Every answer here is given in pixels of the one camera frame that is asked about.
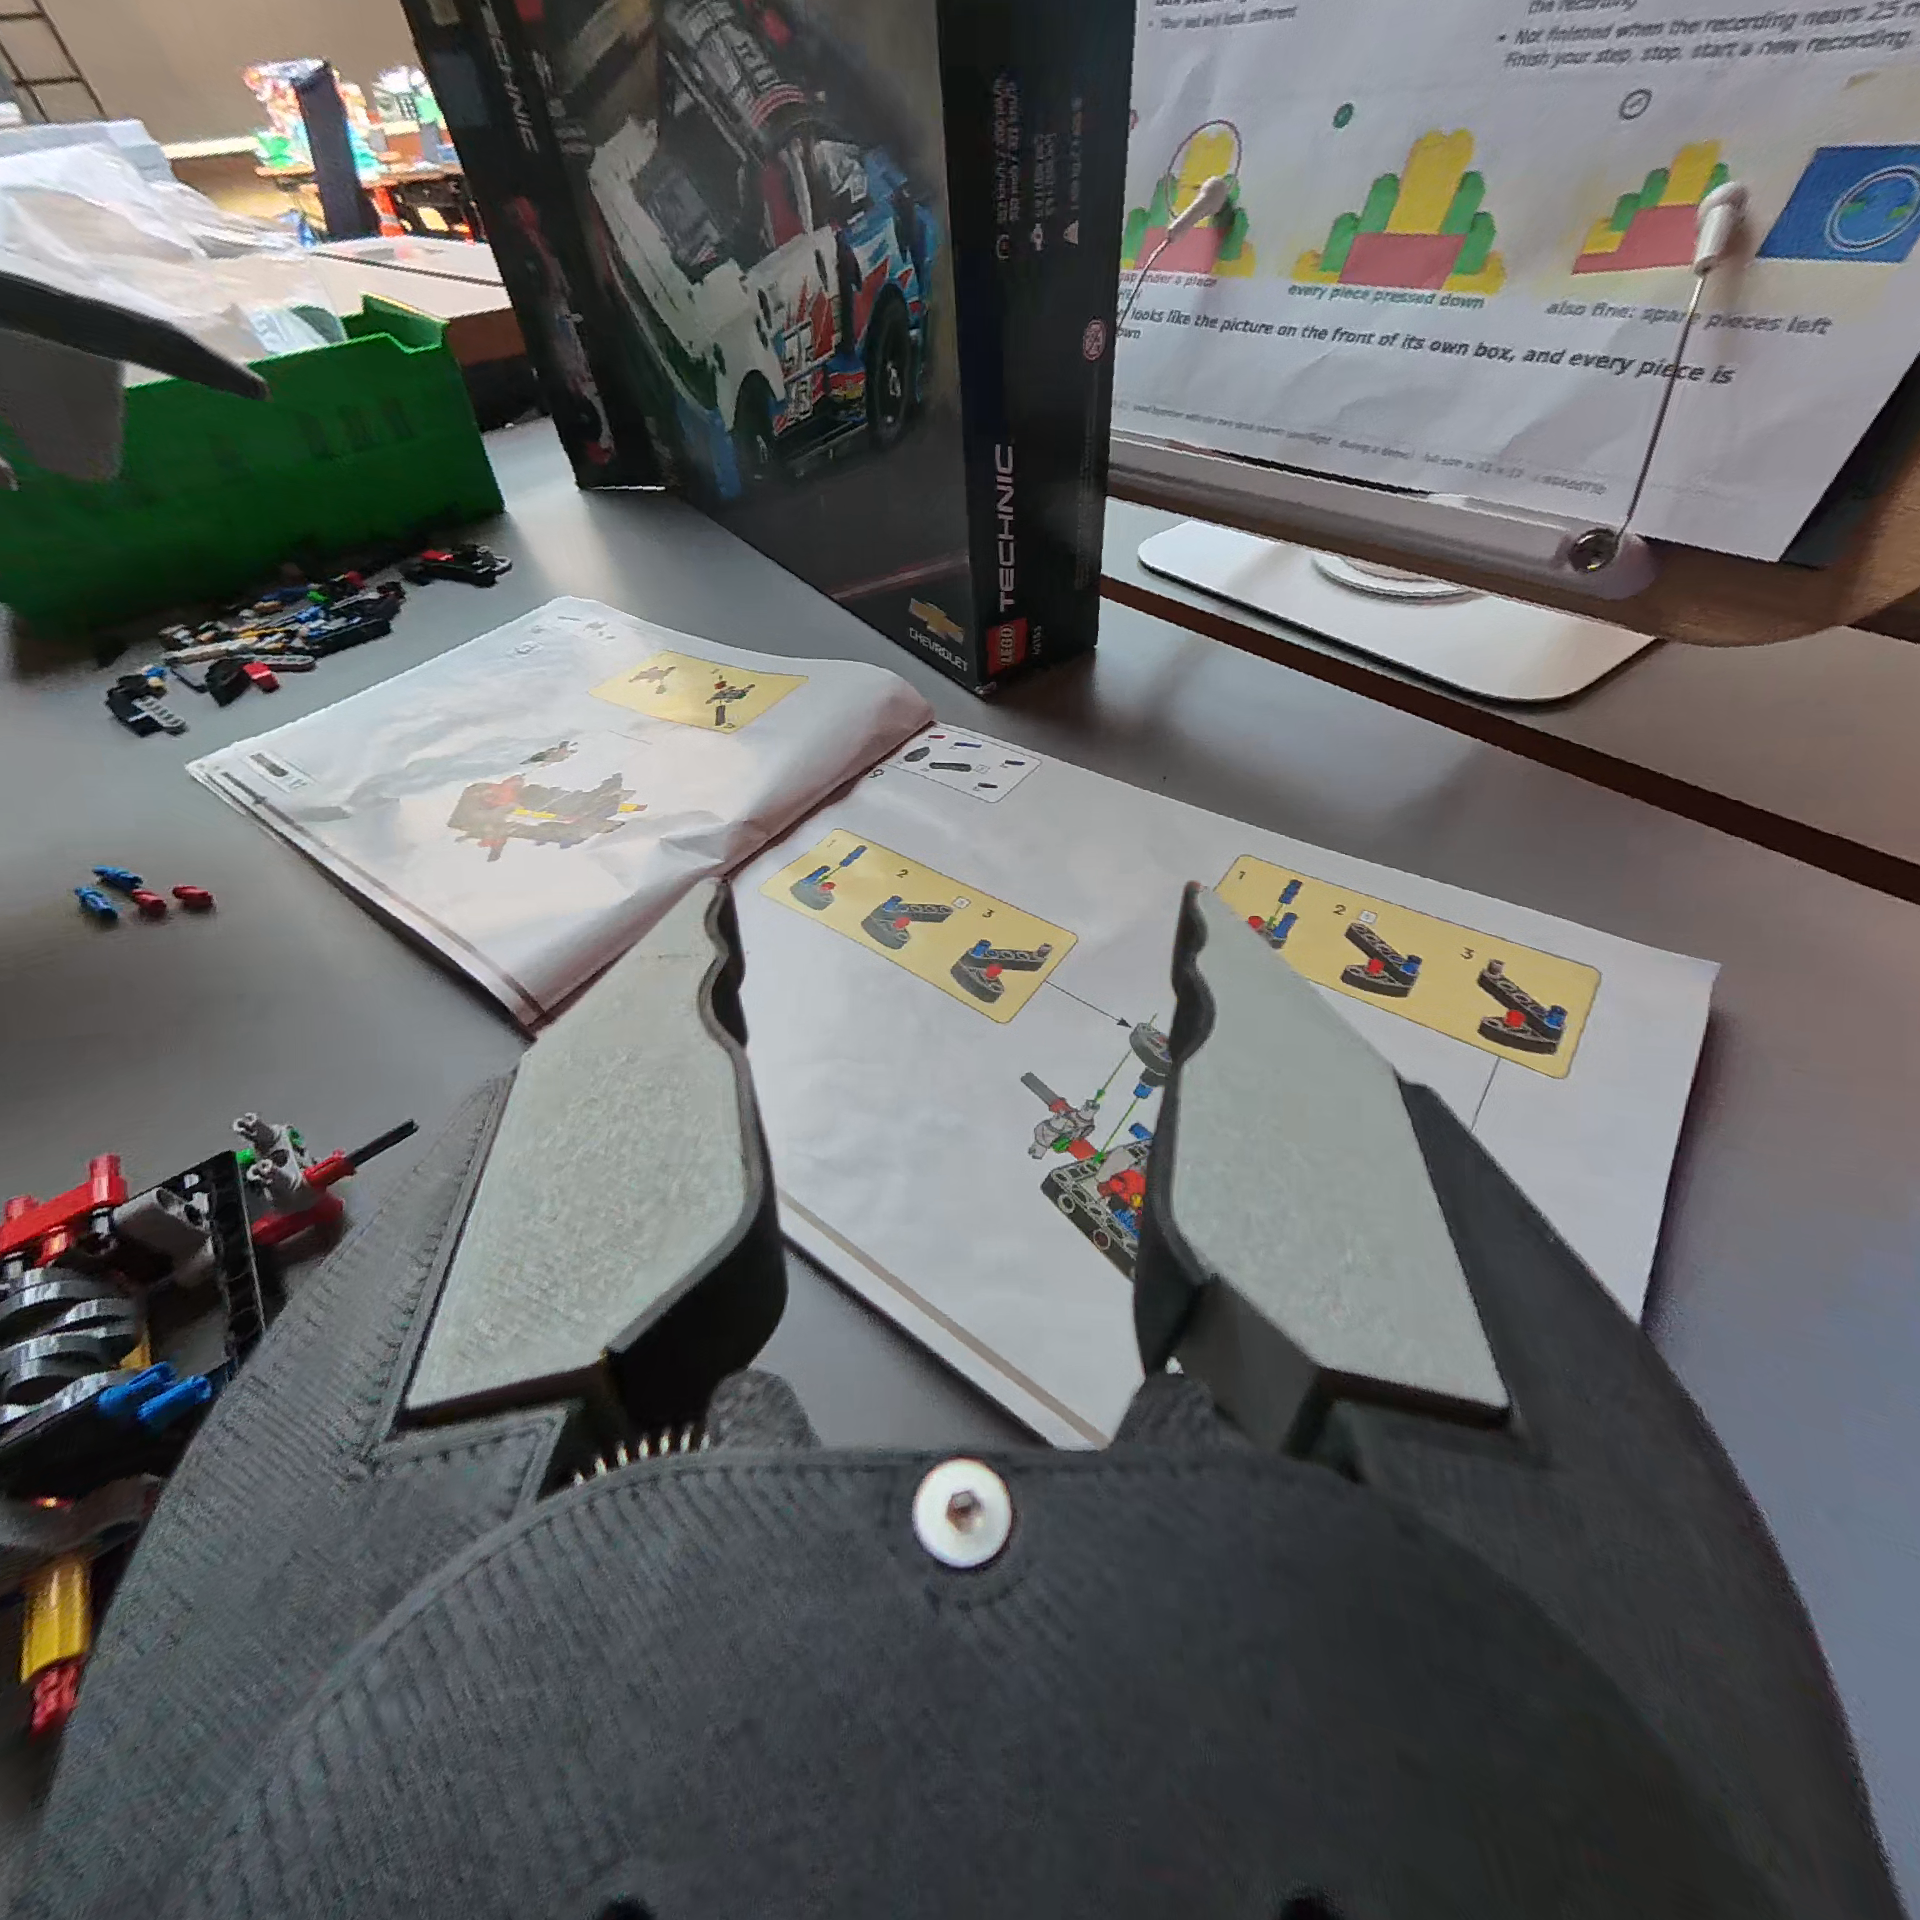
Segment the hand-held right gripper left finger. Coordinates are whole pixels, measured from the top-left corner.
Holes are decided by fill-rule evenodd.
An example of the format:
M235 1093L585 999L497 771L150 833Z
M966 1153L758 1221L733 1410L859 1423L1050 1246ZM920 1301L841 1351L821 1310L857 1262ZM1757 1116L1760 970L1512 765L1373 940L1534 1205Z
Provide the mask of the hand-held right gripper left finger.
M700 881L521 1055L404 1387L413 1427L691 1427L777 1330L731 891Z

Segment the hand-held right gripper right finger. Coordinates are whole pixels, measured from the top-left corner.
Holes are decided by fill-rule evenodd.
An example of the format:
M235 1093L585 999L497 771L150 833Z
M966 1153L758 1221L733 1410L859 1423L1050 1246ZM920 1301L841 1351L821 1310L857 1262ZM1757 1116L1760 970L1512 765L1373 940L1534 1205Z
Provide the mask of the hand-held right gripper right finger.
M1192 882L1137 1254L1146 1372L1174 1367L1264 1451L1342 1405L1497 1430L1513 1399L1401 1078Z

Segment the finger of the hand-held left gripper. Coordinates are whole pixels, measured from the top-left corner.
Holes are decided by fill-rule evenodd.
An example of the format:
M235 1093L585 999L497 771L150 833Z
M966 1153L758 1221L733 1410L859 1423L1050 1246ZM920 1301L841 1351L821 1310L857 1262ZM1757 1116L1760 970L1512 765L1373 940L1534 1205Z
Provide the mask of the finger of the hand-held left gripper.
M4 330L2 419L38 469L114 481L123 465L125 364Z
M268 401L251 366L212 349L187 330L132 306L2 271L2 330L110 364L155 371L235 398Z

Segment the pile of lego pieces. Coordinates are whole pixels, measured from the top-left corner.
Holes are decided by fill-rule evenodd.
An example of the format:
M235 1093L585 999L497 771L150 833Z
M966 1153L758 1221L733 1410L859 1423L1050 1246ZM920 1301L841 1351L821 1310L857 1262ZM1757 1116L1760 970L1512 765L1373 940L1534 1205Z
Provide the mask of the pile of lego pieces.
M325 660L393 636L409 590L467 585L489 590L514 563L486 543L432 543L389 567L345 569L323 581L296 578L214 614L160 634L160 655L116 676L104 706L134 737L180 737L177 692L220 708Z

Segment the black lego chassis assembly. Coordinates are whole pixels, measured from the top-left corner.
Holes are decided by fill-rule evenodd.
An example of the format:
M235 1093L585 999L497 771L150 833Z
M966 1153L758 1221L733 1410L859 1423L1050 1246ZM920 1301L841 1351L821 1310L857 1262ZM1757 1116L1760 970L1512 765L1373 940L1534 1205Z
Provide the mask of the black lego chassis assembly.
M284 1211L242 1153L140 1190L100 1154L81 1183L4 1202L2 1598L35 1742L66 1727L132 1546L286 1307L288 1262L345 1228L345 1182Z

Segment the lego instruction booklet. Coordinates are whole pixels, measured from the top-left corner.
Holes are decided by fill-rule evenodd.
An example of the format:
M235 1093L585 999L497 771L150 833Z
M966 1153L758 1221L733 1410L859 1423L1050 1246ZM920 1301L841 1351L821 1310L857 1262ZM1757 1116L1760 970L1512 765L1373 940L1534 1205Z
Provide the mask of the lego instruction booklet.
M1050 1443L1113 1433L1188 882L1642 1315L1717 967L562 596L187 775L541 1027L731 878L788 1237Z

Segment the clear plastic bag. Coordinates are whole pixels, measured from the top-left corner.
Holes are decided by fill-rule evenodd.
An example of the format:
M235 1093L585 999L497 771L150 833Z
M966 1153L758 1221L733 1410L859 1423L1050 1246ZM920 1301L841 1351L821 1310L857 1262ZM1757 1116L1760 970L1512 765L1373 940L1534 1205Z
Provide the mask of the clear plastic bag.
M292 229L147 179L108 146L2 157L2 265L164 319L235 364L348 340Z

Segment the green plastic bin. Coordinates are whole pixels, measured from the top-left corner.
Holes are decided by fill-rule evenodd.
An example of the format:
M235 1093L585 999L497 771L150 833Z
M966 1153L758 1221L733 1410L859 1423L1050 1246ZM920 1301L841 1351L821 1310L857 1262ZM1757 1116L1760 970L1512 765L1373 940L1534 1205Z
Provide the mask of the green plastic bin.
M108 482L37 466L8 427L4 607L35 627L110 627L501 511L442 319L366 295L341 343L256 371L266 401L180 379L129 388Z

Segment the white background table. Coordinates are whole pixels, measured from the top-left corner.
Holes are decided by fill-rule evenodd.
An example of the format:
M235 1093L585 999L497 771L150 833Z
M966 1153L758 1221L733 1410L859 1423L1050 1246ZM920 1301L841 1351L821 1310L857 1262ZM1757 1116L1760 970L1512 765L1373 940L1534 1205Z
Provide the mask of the white background table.
M313 246L304 257L345 316L379 298L442 322L483 430L545 414L537 373L492 246L378 235Z

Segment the colourful toy display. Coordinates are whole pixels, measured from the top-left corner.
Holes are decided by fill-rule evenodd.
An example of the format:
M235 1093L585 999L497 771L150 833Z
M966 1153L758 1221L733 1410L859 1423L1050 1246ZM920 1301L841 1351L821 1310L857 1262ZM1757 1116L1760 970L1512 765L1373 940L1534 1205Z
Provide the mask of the colourful toy display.
M397 63L364 91L325 59L242 69L264 111L251 135L259 175L292 203L307 246L355 238L438 238L477 244L483 215L424 69Z

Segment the white computer monitor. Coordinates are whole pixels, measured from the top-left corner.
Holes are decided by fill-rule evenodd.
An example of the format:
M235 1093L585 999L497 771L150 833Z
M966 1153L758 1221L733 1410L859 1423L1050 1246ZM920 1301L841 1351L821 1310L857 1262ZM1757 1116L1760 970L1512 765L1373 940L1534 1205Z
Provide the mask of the white computer monitor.
M1155 575L1491 699L1558 701L1650 641L1771 642L1916 611L1916 369L1778 559L1632 527L1578 575L1593 525L1116 430L1110 491L1174 515Z

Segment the dark car picture box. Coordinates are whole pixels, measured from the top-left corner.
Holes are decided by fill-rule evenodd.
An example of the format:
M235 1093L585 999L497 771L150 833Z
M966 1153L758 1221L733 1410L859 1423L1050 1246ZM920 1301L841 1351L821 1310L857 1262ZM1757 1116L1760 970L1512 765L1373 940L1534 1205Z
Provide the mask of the dark car picture box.
M972 690L1096 646L1137 5L402 12L581 489Z

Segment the white printed instruction sheet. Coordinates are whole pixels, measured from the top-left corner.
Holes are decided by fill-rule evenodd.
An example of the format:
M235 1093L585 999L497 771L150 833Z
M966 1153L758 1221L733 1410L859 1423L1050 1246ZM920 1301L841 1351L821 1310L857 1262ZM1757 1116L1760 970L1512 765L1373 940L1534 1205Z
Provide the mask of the white printed instruction sheet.
M1165 241L1182 139L1229 210ZM1113 423L1778 559L1917 348L1917 5L1140 5Z

